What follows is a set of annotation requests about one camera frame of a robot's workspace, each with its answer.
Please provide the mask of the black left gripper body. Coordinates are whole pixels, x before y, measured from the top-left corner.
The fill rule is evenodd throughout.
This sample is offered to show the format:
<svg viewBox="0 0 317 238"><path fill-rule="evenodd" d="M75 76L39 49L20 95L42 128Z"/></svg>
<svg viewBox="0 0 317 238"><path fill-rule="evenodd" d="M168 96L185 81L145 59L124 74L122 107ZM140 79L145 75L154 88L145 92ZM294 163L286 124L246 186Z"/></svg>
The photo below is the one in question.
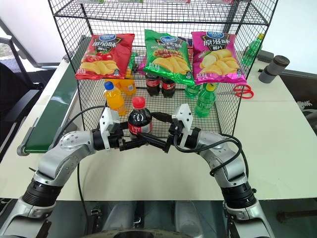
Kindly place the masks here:
<svg viewBox="0 0 317 238"><path fill-rule="evenodd" d="M111 149L119 149L124 137L124 130L119 128L119 123L116 123L110 130L110 135L108 136L108 142Z"/></svg>

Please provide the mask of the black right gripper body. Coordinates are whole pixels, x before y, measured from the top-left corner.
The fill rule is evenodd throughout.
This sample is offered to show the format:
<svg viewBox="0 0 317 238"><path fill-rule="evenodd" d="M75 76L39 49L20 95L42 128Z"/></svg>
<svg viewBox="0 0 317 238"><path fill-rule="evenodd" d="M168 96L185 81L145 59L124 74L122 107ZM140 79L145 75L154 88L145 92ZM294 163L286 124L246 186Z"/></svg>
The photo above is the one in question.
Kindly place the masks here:
<svg viewBox="0 0 317 238"><path fill-rule="evenodd" d="M180 120L173 120L169 118L167 120L168 123L171 123L169 128L169 136L167 139L167 149L170 149L171 145L173 145L176 149L180 149L179 147L179 139L181 138L182 130L184 128L184 124Z"/></svg>

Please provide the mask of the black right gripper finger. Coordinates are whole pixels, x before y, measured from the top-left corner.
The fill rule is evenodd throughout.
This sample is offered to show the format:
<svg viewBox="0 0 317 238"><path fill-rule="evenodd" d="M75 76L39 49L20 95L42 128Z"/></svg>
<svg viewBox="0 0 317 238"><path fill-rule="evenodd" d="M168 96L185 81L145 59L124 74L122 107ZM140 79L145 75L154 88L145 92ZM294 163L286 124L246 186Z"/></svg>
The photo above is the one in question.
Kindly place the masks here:
<svg viewBox="0 0 317 238"><path fill-rule="evenodd" d="M137 137L145 140L147 144L163 150L165 153L169 152L171 144L167 141L159 139L158 137L150 133L138 133Z"/></svg>
<svg viewBox="0 0 317 238"><path fill-rule="evenodd" d="M161 121L161 122L167 122L167 123L172 123L172 116L166 113L162 112L152 112L151 113L152 117L155 119Z"/></svg>

